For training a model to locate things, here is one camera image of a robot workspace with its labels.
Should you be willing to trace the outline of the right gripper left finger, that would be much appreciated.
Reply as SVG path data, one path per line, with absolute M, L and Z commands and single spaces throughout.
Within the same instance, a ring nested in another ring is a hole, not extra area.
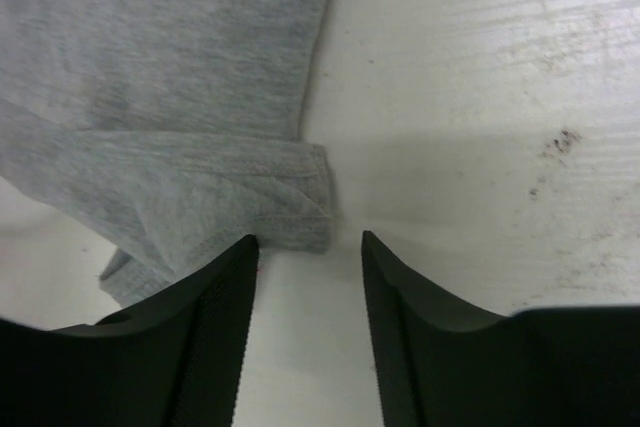
M 176 284 L 94 325 L 1 324 L 5 426 L 229 426 L 259 247 L 235 243 Z

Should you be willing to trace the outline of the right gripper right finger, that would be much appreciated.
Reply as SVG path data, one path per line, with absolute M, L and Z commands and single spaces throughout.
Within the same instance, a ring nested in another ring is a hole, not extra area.
M 501 316 L 361 242 L 387 426 L 635 426 L 636 306 L 538 308 Z

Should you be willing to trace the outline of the grey tank top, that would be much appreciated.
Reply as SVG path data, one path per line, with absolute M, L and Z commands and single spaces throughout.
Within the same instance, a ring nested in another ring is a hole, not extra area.
M 252 234 L 331 240 L 300 138 L 327 0 L 1 0 L 1 174 L 113 243 L 123 307 Z

